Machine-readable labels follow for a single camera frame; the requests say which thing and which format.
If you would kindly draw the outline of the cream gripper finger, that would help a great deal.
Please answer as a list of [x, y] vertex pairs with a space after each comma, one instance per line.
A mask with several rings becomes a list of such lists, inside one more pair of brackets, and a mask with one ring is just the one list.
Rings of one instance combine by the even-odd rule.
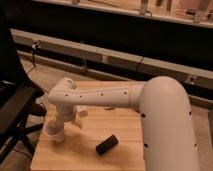
[[50, 121], [49, 121], [50, 127], [55, 129], [60, 125], [60, 119], [58, 116], [54, 116]]
[[75, 118], [71, 121], [71, 123], [78, 128], [83, 127], [83, 121], [79, 115], [76, 115]]

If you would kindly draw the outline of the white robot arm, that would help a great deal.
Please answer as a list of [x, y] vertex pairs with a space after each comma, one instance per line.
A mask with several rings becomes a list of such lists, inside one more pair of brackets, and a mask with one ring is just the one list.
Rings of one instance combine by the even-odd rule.
[[96, 89], [78, 89], [72, 79], [63, 78], [48, 100], [64, 122], [75, 119], [76, 105], [137, 109], [146, 171], [200, 171], [190, 100], [171, 77]]

